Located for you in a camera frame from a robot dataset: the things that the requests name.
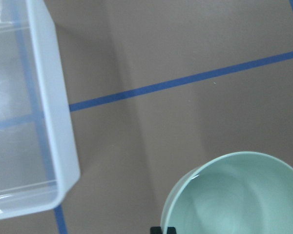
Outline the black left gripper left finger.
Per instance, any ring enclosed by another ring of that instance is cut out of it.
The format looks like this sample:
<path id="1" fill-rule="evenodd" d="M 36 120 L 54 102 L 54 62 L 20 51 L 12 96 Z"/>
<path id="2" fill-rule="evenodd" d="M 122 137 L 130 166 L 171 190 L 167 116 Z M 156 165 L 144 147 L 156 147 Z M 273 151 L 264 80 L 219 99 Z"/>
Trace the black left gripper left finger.
<path id="1" fill-rule="evenodd" d="M 159 226 L 154 226 L 150 228 L 150 234 L 162 234 L 162 229 Z"/>

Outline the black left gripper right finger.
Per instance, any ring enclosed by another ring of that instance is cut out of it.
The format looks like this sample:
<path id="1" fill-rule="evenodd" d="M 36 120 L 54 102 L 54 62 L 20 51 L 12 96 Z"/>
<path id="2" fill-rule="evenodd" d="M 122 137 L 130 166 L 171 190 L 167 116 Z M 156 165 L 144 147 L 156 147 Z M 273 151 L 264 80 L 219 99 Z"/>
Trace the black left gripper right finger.
<path id="1" fill-rule="evenodd" d="M 167 234 L 176 234 L 175 227 L 167 227 Z"/>

